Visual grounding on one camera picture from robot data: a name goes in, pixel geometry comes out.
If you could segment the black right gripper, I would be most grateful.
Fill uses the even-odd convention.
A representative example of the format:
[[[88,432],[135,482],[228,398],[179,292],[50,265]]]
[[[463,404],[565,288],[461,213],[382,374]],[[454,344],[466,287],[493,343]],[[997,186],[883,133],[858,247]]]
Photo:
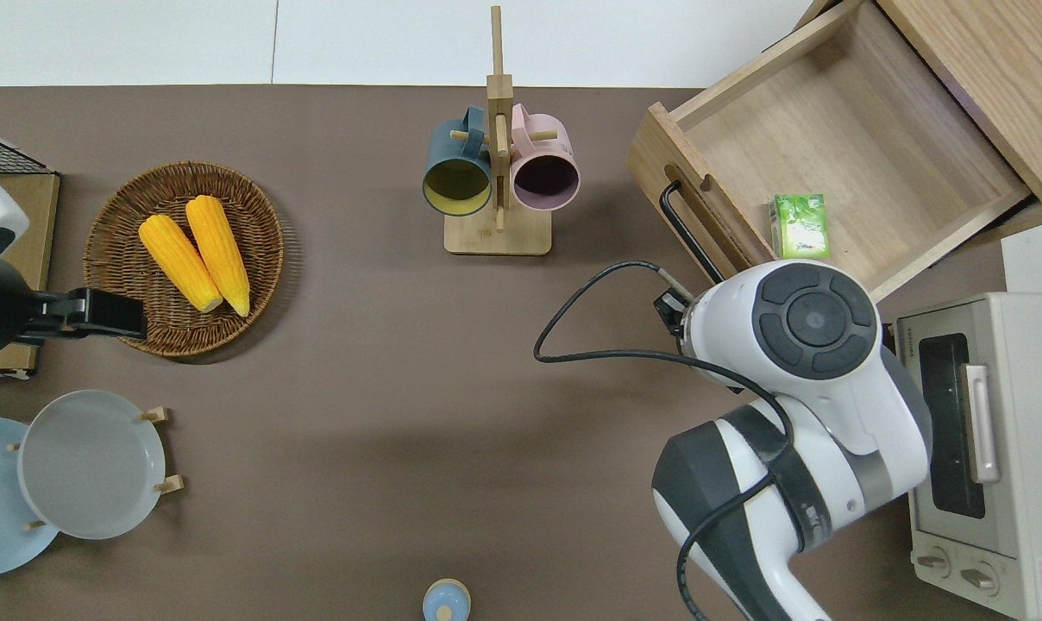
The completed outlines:
[[[688,295],[668,288],[655,299],[655,310],[666,330],[675,339],[684,338],[684,317],[691,306],[692,299]]]

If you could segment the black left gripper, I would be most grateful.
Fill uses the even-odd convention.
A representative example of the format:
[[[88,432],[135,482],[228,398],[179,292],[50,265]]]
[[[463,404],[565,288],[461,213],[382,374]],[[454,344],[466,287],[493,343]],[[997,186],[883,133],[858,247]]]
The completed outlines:
[[[142,341],[147,333],[141,300],[98,288],[74,288],[68,293],[36,292],[29,304],[29,320],[22,327],[24,341],[88,336]]]

